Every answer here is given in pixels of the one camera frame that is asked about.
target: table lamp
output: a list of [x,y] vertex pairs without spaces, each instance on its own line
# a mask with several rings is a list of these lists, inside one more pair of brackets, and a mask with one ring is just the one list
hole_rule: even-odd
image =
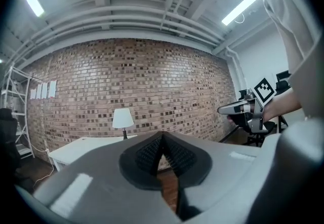
[[113,112],[112,127],[123,129],[124,139],[127,139],[126,129],[134,124],[129,108],[117,108]]

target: white metal shelf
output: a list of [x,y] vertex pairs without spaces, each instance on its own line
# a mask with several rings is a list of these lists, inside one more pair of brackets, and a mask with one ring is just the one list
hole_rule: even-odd
[[[29,90],[29,83],[30,80],[32,79],[36,80],[37,82],[40,81],[40,79],[35,79],[32,76],[26,74],[25,72],[15,68],[14,66],[11,66],[9,70],[5,73],[4,80],[2,83],[3,91],[1,91],[1,96],[0,96],[1,106],[3,108],[10,108],[12,111],[16,111],[14,105],[10,105],[12,101],[9,99],[9,97],[18,98],[18,100],[21,101],[24,105],[23,112],[12,112],[12,116],[15,118],[18,118],[18,116],[24,117],[24,126],[23,127],[21,126],[22,127],[21,130],[16,132],[16,147],[20,154],[21,159],[30,156],[35,157],[30,143],[30,138],[28,133],[28,122],[27,122],[27,96]],[[17,143],[21,138],[21,136],[24,136],[26,138],[28,142],[28,147],[24,146],[21,143]]]
[[9,96],[13,96],[15,98],[19,98],[19,95],[20,96],[25,96],[25,94],[22,94],[22,93],[18,93],[18,92],[14,92],[14,91],[10,91],[10,90],[3,90],[1,92],[1,95],[5,95],[7,93],[7,95]]
[[24,146],[23,144],[17,144],[16,148],[17,148],[18,153],[22,159],[33,155],[32,150],[30,148]]
[[25,116],[25,113],[12,113],[13,116]]
[[16,136],[21,136],[21,135],[25,135],[26,131],[17,131],[16,132]]

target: white shirt sleeve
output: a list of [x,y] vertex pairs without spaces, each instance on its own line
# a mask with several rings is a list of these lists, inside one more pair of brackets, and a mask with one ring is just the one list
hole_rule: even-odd
[[306,0],[265,0],[265,8],[282,37],[293,73],[319,36],[319,22]]

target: ceiling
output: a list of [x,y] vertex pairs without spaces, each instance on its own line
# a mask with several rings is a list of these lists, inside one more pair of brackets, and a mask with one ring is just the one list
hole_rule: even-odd
[[256,20],[256,1],[245,22],[221,20],[242,0],[38,0],[35,16],[26,0],[13,0],[0,37],[0,59],[23,68],[67,45],[100,38],[134,37],[174,42],[212,53],[231,31]]

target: white cable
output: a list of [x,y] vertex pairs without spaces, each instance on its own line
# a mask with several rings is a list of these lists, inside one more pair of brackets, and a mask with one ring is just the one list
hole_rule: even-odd
[[46,152],[46,150],[39,150],[39,149],[35,148],[35,146],[34,146],[32,143],[30,143],[30,144],[31,144],[31,146],[32,146],[34,149],[36,149],[37,151],[39,151],[39,152]]
[[243,13],[242,13],[242,16],[243,16],[243,21],[242,22],[238,22],[236,20],[235,20],[235,22],[238,23],[238,24],[242,24],[245,21],[245,17],[244,17],[244,14]]
[[38,181],[43,180],[43,179],[46,178],[46,177],[49,177],[49,176],[54,172],[54,165],[53,165],[52,160],[51,160],[51,158],[50,158],[49,150],[48,150],[48,149],[46,149],[46,150],[39,150],[39,149],[35,148],[35,146],[33,146],[32,143],[30,143],[30,144],[31,144],[31,146],[32,146],[34,149],[36,149],[37,151],[39,151],[39,152],[46,152],[47,156],[49,157],[50,163],[51,163],[51,165],[52,165],[52,172],[51,172],[50,174],[44,176],[43,178],[38,179],[38,180],[34,183],[34,185],[32,186],[32,187],[34,188],[35,185],[36,185],[36,183],[37,183]]
[[51,160],[51,158],[50,158],[50,156],[49,156],[48,153],[47,153],[47,156],[49,157],[49,160],[50,160],[51,165],[52,165],[52,172],[51,172],[50,174],[44,176],[43,178],[38,179],[38,180],[34,183],[34,185],[32,186],[33,188],[35,187],[35,185],[36,185],[36,183],[37,183],[38,181],[43,180],[43,179],[46,178],[46,177],[49,177],[49,176],[54,172],[54,165],[52,164],[52,160]]

